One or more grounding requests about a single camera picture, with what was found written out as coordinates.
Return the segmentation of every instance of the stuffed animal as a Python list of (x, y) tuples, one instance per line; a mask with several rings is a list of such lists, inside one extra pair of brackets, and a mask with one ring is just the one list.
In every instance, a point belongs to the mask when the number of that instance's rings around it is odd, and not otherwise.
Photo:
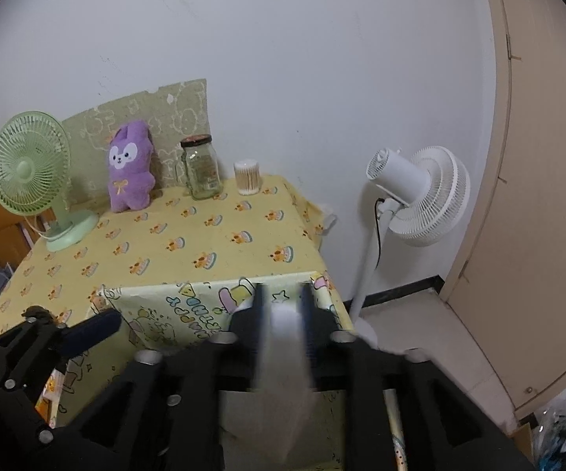
[(135, 211), (150, 205), (155, 180), (150, 173), (152, 142), (142, 120), (122, 125), (108, 151), (108, 192), (111, 211)]

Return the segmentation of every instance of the brown lid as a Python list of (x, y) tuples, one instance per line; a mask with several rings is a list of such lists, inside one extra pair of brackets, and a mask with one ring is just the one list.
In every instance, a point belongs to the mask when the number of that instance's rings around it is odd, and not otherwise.
[(197, 147), (199, 145), (204, 145), (205, 143), (211, 143), (211, 140), (212, 138), (210, 134), (196, 134), (181, 140), (181, 147), (183, 149), (186, 147)]

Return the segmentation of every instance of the wooden chair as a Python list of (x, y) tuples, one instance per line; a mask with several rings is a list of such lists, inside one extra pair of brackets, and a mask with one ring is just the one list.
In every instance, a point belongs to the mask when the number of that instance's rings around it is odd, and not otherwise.
[[(28, 219), (34, 225), (34, 216)], [(55, 219), (52, 209), (49, 209), (36, 218), (37, 223), (34, 226), (43, 232), (44, 222)], [(39, 240), (39, 234), (28, 225), (23, 216), (8, 212), (0, 205), (0, 267), (4, 267), (7, 262), (17, 267), (30, 251), (31, 246), (24, 235), (24, 230), (33, 243)]]

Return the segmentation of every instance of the clear plastic bag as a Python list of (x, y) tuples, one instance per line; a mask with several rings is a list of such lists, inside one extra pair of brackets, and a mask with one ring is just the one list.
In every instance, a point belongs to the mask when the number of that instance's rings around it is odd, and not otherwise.
[(566, 455), (566, 399), (558, 399), (540, 414), (533, 430), (533, 456), (539, 471), (558, 471)]

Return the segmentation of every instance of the green fan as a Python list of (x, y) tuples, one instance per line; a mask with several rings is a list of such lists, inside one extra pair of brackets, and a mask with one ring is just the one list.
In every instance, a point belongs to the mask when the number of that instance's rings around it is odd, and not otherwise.
[(0, 203), (25, 217), (52, 208), (56, 223), (39, 232), (49, 251), (80, 242), (98, 223), (94, 212), (65, 207), (70, 158), (65, 130), (46, 113), (20, 113), (0, 131)]

